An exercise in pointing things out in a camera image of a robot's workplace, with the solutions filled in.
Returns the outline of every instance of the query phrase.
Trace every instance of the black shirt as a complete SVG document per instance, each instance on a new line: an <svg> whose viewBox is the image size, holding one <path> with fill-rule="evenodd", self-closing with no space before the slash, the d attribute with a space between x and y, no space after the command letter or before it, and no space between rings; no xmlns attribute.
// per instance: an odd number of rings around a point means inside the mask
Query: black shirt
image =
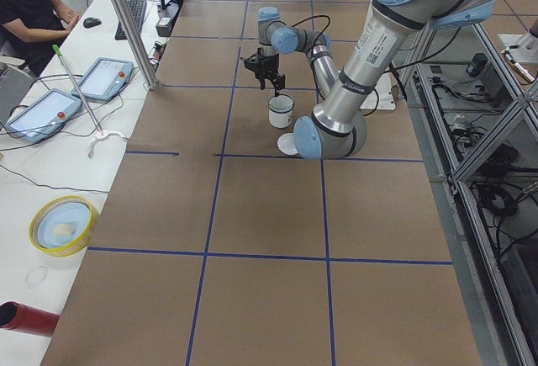
<svg viewBox="0 0 538 366"><path fill-rule="evenodd" d="M64 28L54 14L50 0L0 0L0 32L20 52L49 49L54 42L23 42L3 27L15 19L21 19L28 28Z"/></svg>

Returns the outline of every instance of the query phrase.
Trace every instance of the yellow tape roll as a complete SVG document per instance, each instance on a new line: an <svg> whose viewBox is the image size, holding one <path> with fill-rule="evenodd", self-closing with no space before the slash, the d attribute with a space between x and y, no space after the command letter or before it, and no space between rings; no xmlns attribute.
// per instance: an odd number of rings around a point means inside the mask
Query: yellow tape roll
<svg viewBox="0 0 538 366"><path fill-rule="evenodd" d="M38 238L38 230L40 228L41 222L46 218L46 216L56 208L61 207L64 204L78 203L85 205L90 212L90 219L87 223L84 231L73 241L70 241L68 244L60 247L47 248L43 247ZM42 252L46 252L53 257L67 257L72 255L75 252L81 251L84 247L87 246L90 241L90 233L95 225L95 222L98 220L99 212L93 207L93 205L88 202L86 199L81 198L80 196L67 195L58 199L50 201L48 204L43 206L37 214L32 219L29 227L29 239L37 249Z"/></svg>

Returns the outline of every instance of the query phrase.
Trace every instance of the black keyboard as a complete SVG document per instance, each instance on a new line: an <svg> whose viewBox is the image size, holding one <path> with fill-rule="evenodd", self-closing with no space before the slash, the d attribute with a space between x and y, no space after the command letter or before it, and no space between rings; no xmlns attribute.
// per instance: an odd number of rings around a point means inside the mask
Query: black keyboard
<svg viewBox="0 0 538 366"><path fill-rule="evenodd" d="M129 10L131 10L131 15L133 16L134 23L138 32L142 32L142 25L144 25L144 15L145 15L145 0L127 0L127 5ZM118 29L116 29L116 35L114 36L115 40L126 40L127 35L123 28L121 28L121 23L118 23Z"/></svg>

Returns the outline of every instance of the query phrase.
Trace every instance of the white table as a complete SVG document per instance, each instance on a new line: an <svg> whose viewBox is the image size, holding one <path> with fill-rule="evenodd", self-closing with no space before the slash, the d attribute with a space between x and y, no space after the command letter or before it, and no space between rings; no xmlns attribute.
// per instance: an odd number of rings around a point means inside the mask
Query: white table
<svg viewBox="0 0 538 366"><path fill-rule="evenodd" d="M145 48L149 53L159 38L155 25L158 21L157 7L149 2L146 20L141 32ZM85 29L82 21L86 17L98 17L103 23ZM114 40L118 19L110 0L94 0L81 18L81 22L63 43L61 50L73 73L84 74L98 57L112 57L132 61L137 66L127 40ZM64 73L59 60L54 57L42 73L42 77ZM47 82L49 87L70 92L69 80ZM46 91L42 84L36 84L24 98L30 104ZM122 92L123 108L109 116L103 127L121 130L131 135L146 97L144 78L138 73L130 85ZM120 98L95 109L101 119L121 105ZM87 114L68 123L64 130L87 134L94 129ZM125 141L112 137L95 145L94 157L87 157L88 143L92 136L55 135L48 141L16 151L5 151L0 164L16 172L21 172L38 183L53 186L69 186L84 189L109 191L125 152ZM0 135L0 150L23 146L7 135ZM43 310L61 313L67 295L81 264L85 250L70 257L48 256L34 248L28 237L29 224L35 213L60 196L75 194L88 199L101 211L106 194L79 193L68 190L39 188L22 178L0 168L0 304L14 300ZM46 278L31 287L27 277L46 270ZM50 342L49 338L37 337L18 332L0 330L0 364L2 366L39 365Z"/></svg>

